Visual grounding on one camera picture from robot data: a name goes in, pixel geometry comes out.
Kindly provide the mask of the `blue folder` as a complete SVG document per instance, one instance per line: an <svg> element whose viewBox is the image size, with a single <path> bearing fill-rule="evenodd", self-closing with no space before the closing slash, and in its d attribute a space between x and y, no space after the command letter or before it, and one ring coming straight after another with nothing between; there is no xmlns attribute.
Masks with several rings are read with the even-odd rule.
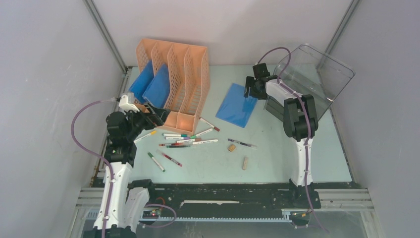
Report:
<svg viewBox="0 0 420 238"><path fill-rule="evenodd" d="M143 98L143 94L153 78L154 69L153 63L150 60L129 88L129 92L133 93L134 97L139 101L140 104L144 104L146 102Z"/></svg>
<svg viewBox="0 0 420 238"><path fill-rule="evenodd" d="M244 97L245 87L233 83L225 95L215 117L241 128L245 128L258 99Z"/></svg>
<svg viewBox="0 0 420 238"><path fill-rule="evenodd" d="M169 70L163 64L145 89L142 98L155 108L164 108L170 93Z"/></svg>

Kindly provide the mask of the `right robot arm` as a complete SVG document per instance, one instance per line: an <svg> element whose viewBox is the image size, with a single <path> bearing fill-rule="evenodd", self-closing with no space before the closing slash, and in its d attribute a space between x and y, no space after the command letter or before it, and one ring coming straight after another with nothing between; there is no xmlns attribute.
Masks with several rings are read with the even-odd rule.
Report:
<svg viewBox="0 0 420 238"><path fill-rule="evenodd" d="M272 75L265 63L253 66L253 76L246 78L244 97L262 99L271 97L283 106L283 129L292 141L292 172L289 180L288 201L294 207L314 209L313 199L317 198L312 188L311 149L318 118L315 99L303 95L287 86L278 76Z"/></svg>

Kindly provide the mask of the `small cork block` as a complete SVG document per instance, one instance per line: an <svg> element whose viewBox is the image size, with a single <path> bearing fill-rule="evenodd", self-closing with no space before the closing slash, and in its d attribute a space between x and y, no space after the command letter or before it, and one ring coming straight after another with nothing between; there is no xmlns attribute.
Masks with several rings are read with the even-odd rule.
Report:
<svg viewBox="0 0 420 238"><path fill-rule="evenodd" d="M235 145L233 145L233 144L231 144L231 145L229 145L229 146L228 146L227 150L228 150L229 152L233 152L233 151L235 150L235 148L236 148L236 146L235 146Z"/></svg>

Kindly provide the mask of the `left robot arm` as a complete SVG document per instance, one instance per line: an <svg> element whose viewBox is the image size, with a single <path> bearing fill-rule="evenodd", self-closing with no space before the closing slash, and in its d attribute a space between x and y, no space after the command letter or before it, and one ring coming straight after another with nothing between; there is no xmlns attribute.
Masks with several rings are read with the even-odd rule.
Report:
<svg viewBox="0 0 420 238"><path fill-rule="evenodd" d="M144 130L164 125L170 110L146 105L147 112L129 110L113 112L106 118L108 138L104 162L105 187L99 214L85 238L134 238L138 221L145 206L157 199L154 190L129 187L137 152L135 139Z"/></svg>

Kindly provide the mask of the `clear plastic drawer cabinet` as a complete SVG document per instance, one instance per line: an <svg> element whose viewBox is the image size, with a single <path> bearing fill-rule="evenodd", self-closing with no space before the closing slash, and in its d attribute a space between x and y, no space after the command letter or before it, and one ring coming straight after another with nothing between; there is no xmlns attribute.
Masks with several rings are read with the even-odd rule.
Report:
<svg viewBox="0 0 420 238"><path fill-rule="evenodd" d="M349 65L310 44L299 45L291 52L289 64L287 62L288 57L280 60L273 74L281 74L281 79L291 89L314 97L318 120L355 76Z"/></svg>

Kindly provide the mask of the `blue folder front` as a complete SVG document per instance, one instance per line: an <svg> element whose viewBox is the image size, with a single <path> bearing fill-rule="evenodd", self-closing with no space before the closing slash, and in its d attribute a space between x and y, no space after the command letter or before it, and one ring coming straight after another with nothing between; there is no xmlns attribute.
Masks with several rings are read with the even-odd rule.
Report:
<svg viewBox="0 0 420 238"><path fill-rule="evenodd" d="M146 102L143 98L143 94L153 78L154 69L153 63L150 60L129 88L129 92L133 93L134 97L139 101L140 104L144 104Z"/></svg>

